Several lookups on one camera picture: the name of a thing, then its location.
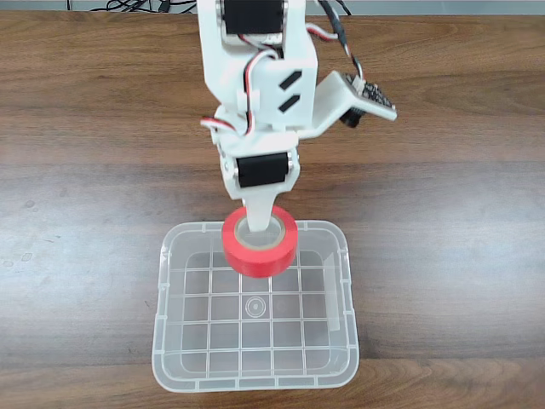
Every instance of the wooden table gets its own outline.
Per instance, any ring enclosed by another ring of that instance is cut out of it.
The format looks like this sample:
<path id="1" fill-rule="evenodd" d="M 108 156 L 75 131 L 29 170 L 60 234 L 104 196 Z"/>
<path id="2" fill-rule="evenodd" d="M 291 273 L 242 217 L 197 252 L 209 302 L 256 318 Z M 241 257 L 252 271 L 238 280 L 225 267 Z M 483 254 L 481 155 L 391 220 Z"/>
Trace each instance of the wooden table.
<path id="1" fill-rule="evenodd" d="M 161 241 L 238 206 L 197 20 L 0 13 L 0 407 L 545 407 L 545 19 L 346 27 L 399 119 L 302 143 L 278 203 L 347 236 L 358 374 L 178 395 L 151 368 Z"/>

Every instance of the wood grain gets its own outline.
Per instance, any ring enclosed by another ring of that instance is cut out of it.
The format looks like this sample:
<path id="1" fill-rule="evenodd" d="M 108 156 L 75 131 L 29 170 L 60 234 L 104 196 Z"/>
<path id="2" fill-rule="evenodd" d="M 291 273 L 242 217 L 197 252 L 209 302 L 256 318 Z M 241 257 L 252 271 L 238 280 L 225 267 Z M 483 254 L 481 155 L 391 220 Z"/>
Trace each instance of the wood grain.
<path id="1" fill-rule="evenodd" d="M 359 372 L 175 395 L 151 370 L 160 243 L 238 206 L 198 126 L 196 19 L 0 14 L 0 407 L 545 407 L 545 19 L 346 28 L 399 119 L 305 141 L 278 203 L 347 236 Z"/>

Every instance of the tape roll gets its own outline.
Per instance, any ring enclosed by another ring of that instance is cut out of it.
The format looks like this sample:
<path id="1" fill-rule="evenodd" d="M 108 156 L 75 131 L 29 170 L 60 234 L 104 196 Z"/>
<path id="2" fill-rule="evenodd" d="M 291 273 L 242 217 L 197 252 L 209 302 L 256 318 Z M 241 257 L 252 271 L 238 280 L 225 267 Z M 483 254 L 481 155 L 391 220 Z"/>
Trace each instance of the tape roll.
<path id="1" fill-rule="evenodd" d="M 225 258 L 235 271 L 264 279 L 282 273 L 295 259 L 297 224 L 290 213 L 274 206 L 267 232 L 250 233 L 242 207 L 223 223 L 221 239 Z"/>

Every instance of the red tape roll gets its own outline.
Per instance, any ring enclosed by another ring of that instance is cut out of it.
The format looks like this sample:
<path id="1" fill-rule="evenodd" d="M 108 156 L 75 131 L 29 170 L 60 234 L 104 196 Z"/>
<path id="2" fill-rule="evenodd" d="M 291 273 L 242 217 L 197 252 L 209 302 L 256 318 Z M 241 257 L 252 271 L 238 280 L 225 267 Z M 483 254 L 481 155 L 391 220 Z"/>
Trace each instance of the red tape roll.
<path id="1" fill-rule="evenodd" d="M 238 241 L 236 229 L 246 217 L 246 208 L 235 210 L 223 223 L 221 239 L 225 258 L 241 274 L 255 279 L 265 279 L 282 273 L 295 258 L 297 249 L 297 224 L 286 210 L 274 206 L 272 214 L 284 224 L 284 237 L 273 248 L 258 250 Z"/>

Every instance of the white robotic arm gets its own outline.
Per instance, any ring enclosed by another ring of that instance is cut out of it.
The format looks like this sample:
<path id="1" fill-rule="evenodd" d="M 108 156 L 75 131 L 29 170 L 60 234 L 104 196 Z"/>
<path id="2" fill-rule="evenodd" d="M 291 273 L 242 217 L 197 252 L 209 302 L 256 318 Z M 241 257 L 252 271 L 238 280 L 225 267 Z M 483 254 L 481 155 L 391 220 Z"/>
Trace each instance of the white robotic arm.
<path id="1" fill-rule="evenodd" d="M 355 127 L 370 112 L 394 120 L 395 107 L 350 53 L 335 11 L 320 0 L 335 33 L 305 23 L 305 0 L 198 0 L 205 82 L 221 105 L 203 118 L 218 147 L 232 199 L 246 206 L 250 231 L 267 228 L 279 193 L 300 173 L 300 139 L 337 119 Z M 358 75 L 332 72 L 318 87 L 312 33 L 341 41 Z"/>

